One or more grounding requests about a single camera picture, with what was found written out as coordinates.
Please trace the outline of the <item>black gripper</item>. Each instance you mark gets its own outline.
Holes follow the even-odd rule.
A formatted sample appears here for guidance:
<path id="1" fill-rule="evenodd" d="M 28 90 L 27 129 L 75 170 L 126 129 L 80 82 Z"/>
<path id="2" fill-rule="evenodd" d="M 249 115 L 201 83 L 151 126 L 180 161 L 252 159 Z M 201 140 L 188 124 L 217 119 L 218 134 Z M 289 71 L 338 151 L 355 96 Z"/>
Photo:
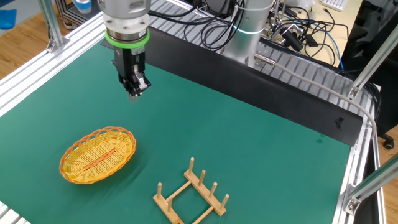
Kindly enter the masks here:
<path id="1" fill-rule="evenodd" d="M 145 48 L 125 49 L 114 47 L 112 64 L 118 72 L 118 80 L 129 93 L 129 101 L 135 102 L 142 93 L 151 86 L 146 78 Z"/>

